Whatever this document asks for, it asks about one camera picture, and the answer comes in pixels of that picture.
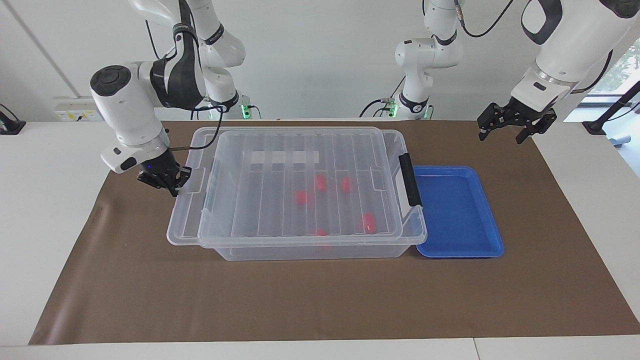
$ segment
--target clear plastic storage box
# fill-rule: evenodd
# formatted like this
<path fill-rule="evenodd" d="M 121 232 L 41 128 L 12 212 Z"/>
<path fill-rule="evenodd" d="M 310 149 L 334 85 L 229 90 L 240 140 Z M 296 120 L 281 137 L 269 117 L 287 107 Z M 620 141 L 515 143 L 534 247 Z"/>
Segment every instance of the clear plastic storage box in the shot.
<path fill-rule="evenodd" d="M 199 129 L 192 145 L 215 130 Z M 226 260 L 398 257 L 426 239 L 404 154 L 401 133 L 375 127 L 222 128 L 189 153 L 167 238 Z"/>

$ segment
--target electrical socket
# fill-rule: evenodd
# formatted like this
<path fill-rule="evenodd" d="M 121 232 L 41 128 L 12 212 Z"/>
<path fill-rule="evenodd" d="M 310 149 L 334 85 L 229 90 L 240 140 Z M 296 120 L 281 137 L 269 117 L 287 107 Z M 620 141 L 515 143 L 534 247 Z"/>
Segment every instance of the electrical socket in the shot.
<path fill-rule="evenodd" d="M 98 107 L 88 103 L 61 103 L 56 106 L 54 112 L 61 121 L 103 121 Z"/>

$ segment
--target plastic container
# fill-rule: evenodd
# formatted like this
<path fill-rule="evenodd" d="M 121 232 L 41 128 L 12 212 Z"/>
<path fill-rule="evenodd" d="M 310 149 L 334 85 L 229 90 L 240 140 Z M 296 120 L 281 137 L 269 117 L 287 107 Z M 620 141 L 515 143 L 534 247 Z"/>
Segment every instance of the plastic container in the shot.
<path fill-rule="evenodd" d="M 428 258 L 496 258 L 504 245 L 480 178 L 470 167 L 413 167 L 429 226 Z"/>
<path fill-rule="evenodd" d="M 214 132 L 199 129 L 192 145 Z M 405 153 L 401 133 L 375 127 L 223 128 L 189 153 L 167 238 L 227 260 L 398 257 L 426 237 Z"/>

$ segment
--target black stand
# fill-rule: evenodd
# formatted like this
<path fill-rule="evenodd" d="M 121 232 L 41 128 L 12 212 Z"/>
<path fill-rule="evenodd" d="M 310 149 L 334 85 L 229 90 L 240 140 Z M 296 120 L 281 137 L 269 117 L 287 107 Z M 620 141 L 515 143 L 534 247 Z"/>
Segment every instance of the black stand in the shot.
<path fill-rule="evenodd" d="M 618 110 L 622 109 L 624 105 L 626 105 L 631 99 L 633 99 L 636 94 L 640 92 L 640 81 L 638 81 L 625 95 L 622 95 L 620 99 L 611 107 L 602 114 L 601 117 L 596 121 L 583 121 L 582 125 L 591 135 L 606 135 L 602 126 L 604 123 L 609 121 L 611 117 L 618 112 Z"/>
<path fill-rule="evenodd" d="M 0 111 L 0 135 L 18 135 L 26 121 L 9 119 Z"/>

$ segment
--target blue plastic tray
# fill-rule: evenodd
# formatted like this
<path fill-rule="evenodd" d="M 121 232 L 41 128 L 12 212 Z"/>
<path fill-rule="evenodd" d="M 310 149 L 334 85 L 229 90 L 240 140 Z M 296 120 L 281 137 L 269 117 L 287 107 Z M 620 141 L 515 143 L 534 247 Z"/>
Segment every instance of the blue plastic tray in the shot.
<path fill-rule="evenodd" d="M 418 251 L 428 258 L 496 258 L 502 238 L 470 167 L 415 166 L 415 179 L 427 223 L 427 240 Z"/>

